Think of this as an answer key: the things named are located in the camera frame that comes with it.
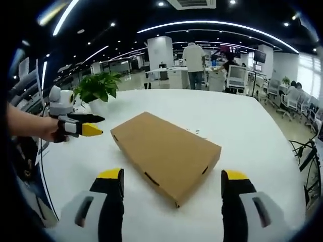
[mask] window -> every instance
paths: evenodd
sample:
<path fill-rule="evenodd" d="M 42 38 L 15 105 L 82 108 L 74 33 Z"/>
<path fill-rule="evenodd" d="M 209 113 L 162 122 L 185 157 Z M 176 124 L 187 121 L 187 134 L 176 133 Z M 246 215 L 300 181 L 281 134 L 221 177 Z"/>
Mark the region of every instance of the window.
<path fill-rule="evenodd" d="M 321 88 L 321 63 L 320 59 L 306 54 L 299 55 L 297 81 L 309 95 L 319 98 Z"/>

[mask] plant pot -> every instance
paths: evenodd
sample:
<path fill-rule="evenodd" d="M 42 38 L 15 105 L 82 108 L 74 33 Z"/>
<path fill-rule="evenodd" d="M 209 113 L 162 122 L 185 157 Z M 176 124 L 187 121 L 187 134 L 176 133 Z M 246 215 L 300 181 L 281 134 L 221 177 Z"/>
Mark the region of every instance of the plant pot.
<path fill-rule="evenodd" d="M 103 102 L 101 99 L 96 99 L 92 102 L 89 102 L 89 106 L 94 115 L 99 115 L 105 117 L 107 113 L 106 102 Z"/>

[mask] ceiling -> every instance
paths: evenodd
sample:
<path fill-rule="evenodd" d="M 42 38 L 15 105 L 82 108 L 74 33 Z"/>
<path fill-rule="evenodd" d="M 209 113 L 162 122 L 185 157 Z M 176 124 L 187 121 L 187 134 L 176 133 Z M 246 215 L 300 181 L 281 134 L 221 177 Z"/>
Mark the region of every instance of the ceiling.
<path fill-rule="evenodd" d="M 27 56 L 39 58 L 42 62 L 47 61 L 45 86 L 50 85 L 58 76 L 68 75 L 75 69 L 76 64 L 84 62 L 89 56 L 107 45 L 108 47 L 103 51 L 80 65 L 78 70 L 86 68 L 86 65 L 89 66 L 93 61 L 106 61 L 121 54 L 145 48 L 144 43 L 147 39 L 157 35 L 167 35 L 172 38 L 173 42 L 187 41 L 188 36 L 193 35 L 197 41 L 224 42 L 250 48 L 257 48 L 258 45 L 266 43 L 275 46 L 276 51 L 294 53 L 287 46 L 268 36 L 223 24 L 180 24 L 137 33 L 139 30 L 179 21 L 211 20 L 235 23 L 270 34 L 300 52 L 313 53 L 314 48 L 300 20 L 298 18 L 292 20 L 296 11 L 283 0 L 236 0 L 234 5 L 230 4 L 230 0 L 216 0 L 216 9 L 180 11 L 176 10 L 167 0 L 79 0 L 58 34 L 53 36 L 54 29 L 70 2 L 68 0 L 56 2 L 23 0 L 23 7 L 26 9 L 24 12 L 27 14 L 23 39 L 28 42 L 29 46 L 21 44 L 20 48 L 25 50 Z M 159 2 L 163 2 L 164 6 L 158 6 Z M 56 15 L 47 24 L 40 26 L 39 15 L 55 13 L 54 10 L 57 11 Z M 81 29 L 84 29 L 84 32 L 78 34 L 77 32 Z M 184 43 L 174 44 L 174 49 L 181 50 L 183 46 L 185 46 Z M 70 64 L 71 66 L 63 73 L 58 73 L 61 67 Z"/>

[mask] sleeve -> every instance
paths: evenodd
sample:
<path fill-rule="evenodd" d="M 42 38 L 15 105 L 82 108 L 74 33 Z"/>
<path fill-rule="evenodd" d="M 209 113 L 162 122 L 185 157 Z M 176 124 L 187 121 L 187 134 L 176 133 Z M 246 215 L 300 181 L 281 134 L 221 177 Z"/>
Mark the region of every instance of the sleeve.
<path fill-rule="evenodd" d="M 201 48 L 201 57 L 203 57 L 203 56 L 205 56 L 205 52 L 204 52 L 204 50 L 202 49 L 202 47 L 200 47 Z"/>
<path fill-rule="evenodd" d="M 183 59 L 185 59 L 186 60 L 186 48 L 184 49 L 184 51 L 183 51 Z"/>

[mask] cardboard box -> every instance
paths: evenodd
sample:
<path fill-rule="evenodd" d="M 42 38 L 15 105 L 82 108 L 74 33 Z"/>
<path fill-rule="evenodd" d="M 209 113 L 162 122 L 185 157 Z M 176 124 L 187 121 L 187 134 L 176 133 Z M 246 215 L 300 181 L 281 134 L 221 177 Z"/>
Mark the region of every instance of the cardboard box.
<path fill-rule="evenodd" d="M 221 147 L 144 112 L 111 130 L 137 171 L 177 208 L 205 180 Z"/>

